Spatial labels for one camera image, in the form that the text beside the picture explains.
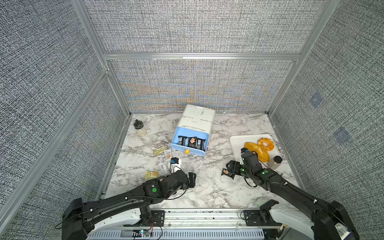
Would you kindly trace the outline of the black cookie packet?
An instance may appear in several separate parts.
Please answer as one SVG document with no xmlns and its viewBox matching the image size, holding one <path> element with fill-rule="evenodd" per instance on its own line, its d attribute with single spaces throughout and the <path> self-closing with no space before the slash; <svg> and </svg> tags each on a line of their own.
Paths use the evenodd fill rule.
<svg viewBox="0 0 384 240">
<path fill-rule="evenodd" d="M 188 147 L 196 149 L 197 148 L 197 140 L 198 139 L 196 137 L 190 137 L 189 142 L 188 142 Z"/>
<path fill-rule="evenodd" d="M 201 151 L 205 151 L 205 139 L 197 139 L 197 149 Z"/>
<path fill-rule="evenodd" d="M 185 146 L 185 147 L 188 145 L 188 137 L 186 137 L 186 136 L 178 136 L 178 138 L 179 138 L 178 145 Z"/>
</svg>

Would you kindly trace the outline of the white blue drawer cabinet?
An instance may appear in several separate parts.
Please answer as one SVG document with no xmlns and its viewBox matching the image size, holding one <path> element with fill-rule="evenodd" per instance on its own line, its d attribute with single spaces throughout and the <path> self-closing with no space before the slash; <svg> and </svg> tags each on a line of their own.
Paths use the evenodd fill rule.
<svg viewBox="0 0 384 240">
<path fill-rule="evenodd" d="M 190 154 L 204 157 L 208 151 L 208 143 L 212 133 L 215 114 L 216 111 L 213 109 L 186 105 L 171 141 L 171 148 L 181 152 L 190 150 Z M 186 147 L 178 145 L 178 136 L 188 137 L 188 142 L 190 137 L 205 139 L 205 151 L 198 150 L 197 148 L 189 148 L 188 145 Z"/>
</svg>

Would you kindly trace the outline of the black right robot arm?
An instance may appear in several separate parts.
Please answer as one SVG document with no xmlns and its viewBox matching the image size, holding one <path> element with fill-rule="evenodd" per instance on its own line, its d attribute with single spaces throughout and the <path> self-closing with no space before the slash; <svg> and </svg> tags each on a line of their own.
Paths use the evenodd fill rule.
<svg viewBox="0 0 384 240">
<path fill-rule="evenodd" d="M 337 201 L 327 202 L 291 184 L 270 168 L 263 168 L 255 152 L 244 152 L 242 161 L 229 161 L 222 175 L 241 176 L 293 205 L 290 213 L 270 200 L 260 207 L 260 222 L 274 221 L 289 226 L 313 240 L 358 240 L 360 236 L 346 208 Z"/>
</svg>

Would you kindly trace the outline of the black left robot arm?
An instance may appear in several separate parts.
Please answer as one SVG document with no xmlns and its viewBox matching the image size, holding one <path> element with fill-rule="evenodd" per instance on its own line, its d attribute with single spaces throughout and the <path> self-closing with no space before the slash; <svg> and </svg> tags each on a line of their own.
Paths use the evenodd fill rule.
<svg viewBox="0 0 384 240">
<path fill-rule="evenodd" d="M 139 221 L 148 223 L 151 218 L 150 205 L 170 201 L 179 190 L 196 186 L 197 175 L 182 170 L 161 178 L 148 180 L 123 194 L 107 199 L 84 202 L 82 198 L 71 201 L 62 215 L 63 240 L 85 240 L 96 224 L 117 214 L 139 209 Z"/>
</svg>

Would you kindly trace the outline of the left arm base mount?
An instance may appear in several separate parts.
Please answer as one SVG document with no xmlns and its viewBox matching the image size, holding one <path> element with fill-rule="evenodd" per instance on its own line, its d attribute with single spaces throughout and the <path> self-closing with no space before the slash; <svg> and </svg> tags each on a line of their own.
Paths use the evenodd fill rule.
<svg viewBox="0 0 384 240">
<path fill-rule="evenodd" d="M 140 207 L 140 220 L 138 222 L 139 226 L 150 227 L 154 226 L 164 226 L 165 221 L 165 211 L 163 210 L 151 210 L 149 206 Z"/>
</svg>

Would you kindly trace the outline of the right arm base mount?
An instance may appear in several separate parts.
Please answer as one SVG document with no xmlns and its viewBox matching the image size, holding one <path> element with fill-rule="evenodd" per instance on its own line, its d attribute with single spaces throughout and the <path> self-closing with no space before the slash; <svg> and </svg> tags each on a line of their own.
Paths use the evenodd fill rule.
<svg viewBox="0 0 384 240">
<path fill-rule="evenodd" d="M 279 204 L 278 201 L 269 200 L 260 206 L 258 210 L 244 210 L 241 213 L 241 219 L 246 222 L 248 227 L 276 227 L 280 229 L 284 226 L 273 220 L 270 210 L 273 206 Z"/>
</svg>

